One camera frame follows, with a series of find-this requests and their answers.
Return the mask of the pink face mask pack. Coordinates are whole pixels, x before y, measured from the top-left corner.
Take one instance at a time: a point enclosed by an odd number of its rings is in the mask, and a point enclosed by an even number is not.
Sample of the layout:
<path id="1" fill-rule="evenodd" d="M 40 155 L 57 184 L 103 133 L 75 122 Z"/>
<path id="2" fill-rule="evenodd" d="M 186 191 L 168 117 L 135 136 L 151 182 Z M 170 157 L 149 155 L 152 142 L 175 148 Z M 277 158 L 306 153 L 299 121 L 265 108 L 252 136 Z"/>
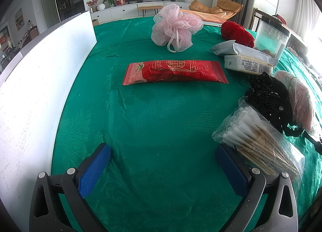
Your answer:
<path id="1" fill-rule="evenodd" d="M 308 133 L 314 132 L 315 100 L 300 79 L 291 73 L 278 70 L 274 77 L 279 80 L 288 91 L 288 98 L 293 111 L 293 122 Z"/>

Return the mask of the cotton swab bag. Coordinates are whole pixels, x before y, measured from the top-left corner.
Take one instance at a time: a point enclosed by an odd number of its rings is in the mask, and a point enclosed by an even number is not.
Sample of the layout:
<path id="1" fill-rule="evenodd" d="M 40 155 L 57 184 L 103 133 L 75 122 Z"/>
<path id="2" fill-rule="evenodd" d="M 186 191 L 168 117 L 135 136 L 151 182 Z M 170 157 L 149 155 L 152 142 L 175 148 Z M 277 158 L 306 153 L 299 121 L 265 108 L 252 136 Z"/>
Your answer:
<path id="1" fill-rule="evenodd" d="M 295 193 L 301 186 L 304 155 L 244 98 L 213 132 L 218 143 L 235 149 L 264 174 L 289 174 Z"/>

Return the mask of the black lace hair net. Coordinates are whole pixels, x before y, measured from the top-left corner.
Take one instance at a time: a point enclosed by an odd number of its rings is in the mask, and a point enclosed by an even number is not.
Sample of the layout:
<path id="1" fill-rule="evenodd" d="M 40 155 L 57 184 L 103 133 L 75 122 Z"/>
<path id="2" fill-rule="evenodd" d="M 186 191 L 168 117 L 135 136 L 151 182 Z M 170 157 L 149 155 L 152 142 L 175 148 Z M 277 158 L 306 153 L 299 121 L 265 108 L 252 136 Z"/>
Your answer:
<path id="1" fill-rule="evenodd" d="M 303 129 L 293 121 L 293 110 L 289 101 L 288 91 L 284 84 L 266 72 L 249 77 L 251 89 L 245 93 L 245 101 L 254 107 L 275 128 L 287 137 L 298 137 Z"/>

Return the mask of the silver foil packet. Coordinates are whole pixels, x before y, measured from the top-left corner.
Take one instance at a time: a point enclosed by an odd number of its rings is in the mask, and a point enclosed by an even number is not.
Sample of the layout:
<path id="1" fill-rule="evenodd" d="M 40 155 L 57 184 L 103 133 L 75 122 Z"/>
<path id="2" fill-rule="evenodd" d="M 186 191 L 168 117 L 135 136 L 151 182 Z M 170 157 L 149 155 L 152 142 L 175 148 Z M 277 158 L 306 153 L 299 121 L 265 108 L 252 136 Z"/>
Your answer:
<path id="1" fill-rule="evenodd" d="M 234 40 L 227 40 L 225 42 L 216 44 L 210 49 L 210 51 L 217 56 L 225 56 L 225 55 L 246 56 L 252 59 L 267 62 L 272 66 L 276 66 L 279 61 L 279 59 L 273 58 L 272 56 L 266 53 L 244 46 L 242 44 L 238 44 Z"/>

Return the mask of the blue red snack packet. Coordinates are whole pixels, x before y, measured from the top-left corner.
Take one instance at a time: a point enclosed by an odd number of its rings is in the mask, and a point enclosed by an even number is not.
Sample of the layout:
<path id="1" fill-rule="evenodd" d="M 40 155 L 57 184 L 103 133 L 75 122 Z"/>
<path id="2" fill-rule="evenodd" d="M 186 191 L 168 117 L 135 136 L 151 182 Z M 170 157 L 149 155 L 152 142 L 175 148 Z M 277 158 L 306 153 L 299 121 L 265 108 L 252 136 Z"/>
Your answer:
<path id="1" fill-rule="evenodd" d="M 218 61 L 156 60 L 128 65 L 123 85 L 171 81 L 210 81 L 227 84 Z"/>

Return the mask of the pink mesh bath sponge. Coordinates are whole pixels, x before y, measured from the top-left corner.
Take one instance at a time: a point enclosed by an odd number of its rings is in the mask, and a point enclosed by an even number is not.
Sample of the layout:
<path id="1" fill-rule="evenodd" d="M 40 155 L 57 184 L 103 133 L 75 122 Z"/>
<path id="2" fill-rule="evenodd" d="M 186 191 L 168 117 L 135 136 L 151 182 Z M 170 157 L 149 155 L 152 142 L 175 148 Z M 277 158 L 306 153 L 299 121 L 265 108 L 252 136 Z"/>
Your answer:
<path id="1" fill-rule="evenodd" d="M 203 28 L 198 16 L 182 12 L 177 4 L 163 7 L 153 18 L 151 40 L 157 46 L 166 46 L 171 53 L 184 52 L 190 48 L 192 35 Z"/>

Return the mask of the yellow white tissue box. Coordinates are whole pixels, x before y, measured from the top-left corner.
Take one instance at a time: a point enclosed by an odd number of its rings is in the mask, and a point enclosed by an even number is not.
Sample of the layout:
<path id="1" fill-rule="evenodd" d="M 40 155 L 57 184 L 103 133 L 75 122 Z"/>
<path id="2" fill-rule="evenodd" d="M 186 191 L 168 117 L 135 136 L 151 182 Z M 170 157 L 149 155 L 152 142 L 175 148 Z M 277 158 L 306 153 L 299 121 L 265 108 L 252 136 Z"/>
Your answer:
<path id="1" fill-rule="evenodd" d="M 263 72 L 272 75 L 273 66 L 267 62 L 241 55 L 225 55 L 224 67 L 242 73 L 261 75 Z"/>

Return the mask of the green satin tablecloth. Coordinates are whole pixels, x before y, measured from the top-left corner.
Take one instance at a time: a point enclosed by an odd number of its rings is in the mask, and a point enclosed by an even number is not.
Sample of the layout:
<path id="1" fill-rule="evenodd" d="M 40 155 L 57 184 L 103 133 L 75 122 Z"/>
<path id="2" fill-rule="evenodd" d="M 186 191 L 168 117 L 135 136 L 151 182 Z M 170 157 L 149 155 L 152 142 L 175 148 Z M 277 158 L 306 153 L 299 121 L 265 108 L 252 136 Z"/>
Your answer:
<path id="1" fill-rule="evenodd" d="M 193 45 L 170 53 L 151 40 L 152 18 L 94 28 L 97 44 L 69 93 L 52 173 L 78 166 L 101 143 L 111 160 L 87 203 L 108 231 L 219 231 L 240 202 L 217 164 L 212 133 L 249 89 L 247 74 L 227 84 L 122 84 L 127 66 L 152 60 L 218 60 L 221 30 L 204 26 Z"/>

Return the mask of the clear jar black lid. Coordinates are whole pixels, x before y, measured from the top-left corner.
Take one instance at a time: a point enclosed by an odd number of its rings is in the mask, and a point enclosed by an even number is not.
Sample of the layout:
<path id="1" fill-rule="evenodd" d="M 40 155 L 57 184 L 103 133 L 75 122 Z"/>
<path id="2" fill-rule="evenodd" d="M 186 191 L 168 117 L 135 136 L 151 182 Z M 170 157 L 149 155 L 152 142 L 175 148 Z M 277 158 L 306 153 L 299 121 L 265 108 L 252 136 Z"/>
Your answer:
<path id="1" fill-rule="evenodd" d="M 257 28 L 254 48 L 260 52 L 279 59 L 287 45 L 290 32 L 275 18 L 262 16 Z"/>

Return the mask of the white cardboard box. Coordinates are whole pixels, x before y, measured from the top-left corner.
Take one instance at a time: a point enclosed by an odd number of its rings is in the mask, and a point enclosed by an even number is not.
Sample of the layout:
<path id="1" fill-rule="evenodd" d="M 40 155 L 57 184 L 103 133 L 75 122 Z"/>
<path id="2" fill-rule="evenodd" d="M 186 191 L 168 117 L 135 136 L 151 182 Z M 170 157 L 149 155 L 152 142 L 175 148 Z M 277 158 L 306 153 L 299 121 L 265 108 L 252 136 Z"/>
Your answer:
<path id="1" fill-rule="evenodd" d="M 37 176 L 49 173 L 68 94 L 96 45 L 90 12 L 41 33 L 1 74 L 1 201 L 21 231 Z"/>

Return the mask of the red yarn ball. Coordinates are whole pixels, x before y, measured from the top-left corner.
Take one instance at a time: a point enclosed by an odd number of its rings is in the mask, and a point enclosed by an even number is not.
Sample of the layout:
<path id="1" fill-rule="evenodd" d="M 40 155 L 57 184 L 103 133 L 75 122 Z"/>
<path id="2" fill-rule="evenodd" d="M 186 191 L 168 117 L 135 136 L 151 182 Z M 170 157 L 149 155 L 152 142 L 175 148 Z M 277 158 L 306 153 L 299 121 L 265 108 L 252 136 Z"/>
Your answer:
<path id="1" fill-rule="evenodd" d="M 221 35 L 226 40 L 254 48 L 255 38 L 245 28 L 235 22 L 226 21 L 221 25 Z"/>

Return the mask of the orange lounge chair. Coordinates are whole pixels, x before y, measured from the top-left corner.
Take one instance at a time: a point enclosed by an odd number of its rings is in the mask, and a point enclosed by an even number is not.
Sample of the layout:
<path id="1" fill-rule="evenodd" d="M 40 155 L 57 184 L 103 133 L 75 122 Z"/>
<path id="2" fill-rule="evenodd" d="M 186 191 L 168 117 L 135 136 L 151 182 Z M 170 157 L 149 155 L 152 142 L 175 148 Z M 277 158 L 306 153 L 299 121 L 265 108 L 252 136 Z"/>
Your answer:
<path id="1" fill-rule="evenodd" d="M 198 0 L 194 0 L 189 10 L 197 11 L 201 13 L 214 14 L 219 18 L 228 20 L 238 14 L 242 9 L 243 5 L 231 0 L 217 0 L 217 5 L 214 7 L 208 7 Z"/>

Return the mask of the white tv cabinet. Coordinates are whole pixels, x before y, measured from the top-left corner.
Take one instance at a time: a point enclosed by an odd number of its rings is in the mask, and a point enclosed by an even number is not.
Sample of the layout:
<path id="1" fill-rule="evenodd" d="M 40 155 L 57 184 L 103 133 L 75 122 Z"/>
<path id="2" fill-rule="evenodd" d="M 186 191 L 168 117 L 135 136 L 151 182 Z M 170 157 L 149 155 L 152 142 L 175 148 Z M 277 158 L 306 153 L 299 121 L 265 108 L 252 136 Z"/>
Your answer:
<path id="1" fill-rule="evenodd" d="M 92 20 L 97 20 L 98 24 L 103 24 L 115 20 L 122 19 L 132 19 L 132 18 L 142 18 L 142 12 L 137 10 L 138 7 L 141 6 L 158 6 L 161 5 L 163 7 L 174 3 L 177 4 L 180 9 L 189 10 L 190 3 L 186 2 L 170 2 L 170 1 L 156 1 L 156 2 L 143 2 L 143 3 L 130 3 L 117 7 L 109 7 L 104 10 L 96 11 L 91 13 Z M 146 17 L 155 16 L 151 12 L 147 12 Z"/>

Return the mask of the red flower vase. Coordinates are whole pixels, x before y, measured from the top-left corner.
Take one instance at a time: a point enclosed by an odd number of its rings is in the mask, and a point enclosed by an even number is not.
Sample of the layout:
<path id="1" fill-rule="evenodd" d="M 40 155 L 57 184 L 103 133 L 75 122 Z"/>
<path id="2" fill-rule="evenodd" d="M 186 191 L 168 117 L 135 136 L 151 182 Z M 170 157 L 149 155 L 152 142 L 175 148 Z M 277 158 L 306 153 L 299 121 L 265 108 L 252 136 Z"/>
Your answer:
<path id="1" fill-rule="evenodd" d="M 86 1 L 87 6 L 90 8 L 90 11 L 96 12 L 97 11 L 97 5 L 99 0 L 88 0 Z"/>

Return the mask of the small wooden stool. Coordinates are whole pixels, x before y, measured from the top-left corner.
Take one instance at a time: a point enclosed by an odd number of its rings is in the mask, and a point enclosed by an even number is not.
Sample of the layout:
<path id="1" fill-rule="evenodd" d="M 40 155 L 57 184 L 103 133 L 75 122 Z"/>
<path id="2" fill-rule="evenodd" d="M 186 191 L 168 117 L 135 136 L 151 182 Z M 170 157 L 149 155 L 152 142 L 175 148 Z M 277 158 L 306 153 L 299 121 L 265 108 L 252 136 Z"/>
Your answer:
<path id="1" fill-rule="evenodd" d="M 146 17 L 147 16 L 147 12 L 151 12 L 152 14 L 156 15 L 158 14 L 159 10 L 161 10 L 163 8 L 163 6 L 158 5 L 158 6 L 141 6 L 138 7 L 137 10 L 139 12 L 142 12 L 142 16 Z"/>

